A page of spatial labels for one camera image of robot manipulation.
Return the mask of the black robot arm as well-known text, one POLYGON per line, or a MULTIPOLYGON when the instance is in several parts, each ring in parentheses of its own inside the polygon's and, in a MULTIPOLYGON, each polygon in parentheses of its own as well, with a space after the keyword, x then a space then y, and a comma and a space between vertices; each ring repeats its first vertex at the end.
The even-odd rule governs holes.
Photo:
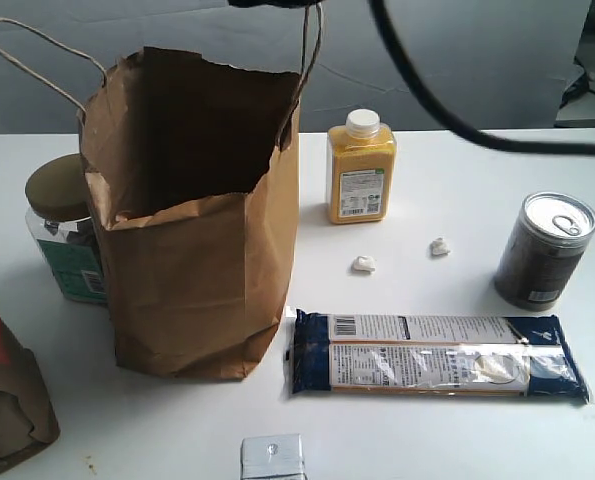
POLYGON ((282 9, 298 9, 314 6, 318 3, 320 3, 320 0, 228 0, 228 4, 236 8, 273 6, 282 9))

